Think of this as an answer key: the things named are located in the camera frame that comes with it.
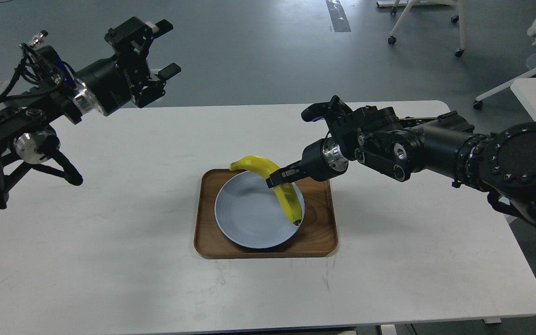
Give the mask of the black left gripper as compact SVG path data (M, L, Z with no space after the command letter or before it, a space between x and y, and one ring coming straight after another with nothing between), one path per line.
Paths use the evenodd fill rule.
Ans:
M130 101L143 108L164 97L168 80L180 74L181 67L171 63L151 74L147 55L152 42L172 30L172 23L165 19L157 23L128 19L109 28L104 40L114 55L76 74L73 102L81 114L96 111L109 116Z

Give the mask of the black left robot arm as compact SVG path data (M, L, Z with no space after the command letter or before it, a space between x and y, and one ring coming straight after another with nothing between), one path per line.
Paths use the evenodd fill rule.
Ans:
M0 93L0 210L30 170L82 184L81 174L60 151L51 123L65 116L77 124L89 112L109 116L128 102L143 108L164 97L166 82L181 68L172 63L153 74L147 55L153 41L171 30L167 20L132 17L107 32L113 55L79 71L43 44L44 30L21 44L22 58Z

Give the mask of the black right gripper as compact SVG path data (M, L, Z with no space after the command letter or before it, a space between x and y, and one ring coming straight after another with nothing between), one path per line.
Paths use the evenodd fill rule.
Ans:
M307 177L315 181L326 181L344 174L348 164L349 159L344 157L334 139L323 138L304 149L301 161L272 172L266 179L266 184L268 188L276 188Z

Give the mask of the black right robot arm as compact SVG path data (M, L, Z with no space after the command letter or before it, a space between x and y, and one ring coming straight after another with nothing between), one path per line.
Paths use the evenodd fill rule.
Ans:
M271 173L269 188L327 181L351 161L399 182L427 169L451 178L455 188L487 193L495 211L536 227L536 121L483 135L456 112L400 118L391 107L353 110L336 95L311 104L301 118L324 120L329 134L307 146L300 161Z

